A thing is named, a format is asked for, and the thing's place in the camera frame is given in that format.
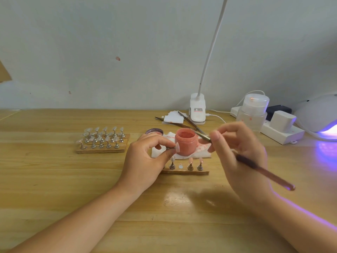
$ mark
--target white paper towel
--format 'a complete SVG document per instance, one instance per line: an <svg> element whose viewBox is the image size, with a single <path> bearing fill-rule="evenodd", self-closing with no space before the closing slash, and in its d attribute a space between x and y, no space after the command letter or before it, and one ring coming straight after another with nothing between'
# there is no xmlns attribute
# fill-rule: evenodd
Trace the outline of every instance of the white paper towel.
<svg viewBox="0 0 337 253"><path fill-rule="evenodd" d="M168 138L169 140L171 140L172 142L174 142L174 137L175 137L175 134L172 133L172 132L169 132L167 135L163 135L164 137ZM207 157L211 157L211 153L209 153L207 150L208 148L211 146L211 144L206 144L206 145L202 145L202 144L197 144L196 146L196 151L191 154L190 156L181 156L179 154L175 154L174 157L177 159L177 160L181 160L181 159L188 159L189 157L192 157L192 158L207 158ZM152 158L156 158L158 157L162 152L164 152L166 150L166 147L165 146L161 146L161 149L158 150L156 149L155 147L152 148L152 154L151 154L151 157Z"/></svg>

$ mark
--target pink nail tip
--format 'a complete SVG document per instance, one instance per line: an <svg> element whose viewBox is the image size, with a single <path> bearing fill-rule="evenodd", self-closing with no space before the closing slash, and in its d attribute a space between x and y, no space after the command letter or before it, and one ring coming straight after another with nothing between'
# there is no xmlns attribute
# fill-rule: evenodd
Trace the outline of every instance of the pink nail tip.
<svg viewBox="0 0 337 253"><path fill-rule="evenodd" d="M177 152L177 153L180 152L180 146L179 146L179 143L178 143L178 142L176 143L176 152Z"/></svg>

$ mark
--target table surface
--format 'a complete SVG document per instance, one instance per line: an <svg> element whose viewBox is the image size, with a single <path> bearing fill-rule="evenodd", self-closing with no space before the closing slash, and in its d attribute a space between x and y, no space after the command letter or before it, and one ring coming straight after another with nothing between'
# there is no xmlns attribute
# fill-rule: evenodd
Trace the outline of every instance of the table surface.
<svg viewBox="0 0 337 253"><path fill-rule="evenodd" d="M107 191L120 176L125 153L76 154L88 127L124 126L131 141L159 127L167 111L0 110L0 252ZM219 114L234 121L228 114ZM221 125L207 117L205 132ZM337 223L337 143L309 135L280 145L260 134L269 169L296 185L282 196ZM237 199L216 154L208 176L161 174L123 213L93 252L295 252Z"/></svg>

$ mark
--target brush handle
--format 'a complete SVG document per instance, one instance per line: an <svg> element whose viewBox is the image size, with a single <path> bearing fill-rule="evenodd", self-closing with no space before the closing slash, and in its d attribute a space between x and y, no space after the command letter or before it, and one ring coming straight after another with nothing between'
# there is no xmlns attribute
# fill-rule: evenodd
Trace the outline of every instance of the brush handle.
<svg viewBox="0 0 337 253"><path fill-rule="evenodd" d="M270 180L274 181L275 183L278 183L279 185L283 186L289 191L294 191L295 186L284 179L280 178L279 176L276 176L275 174L271 173L270 171L258 166L254 161L251 159L244 157L241 154L235 154L236 160L239 162L242 162L246 164L247 166L251 167L252 169L256 170L260 174L264 175L265 177L269 178Z"/></svg>

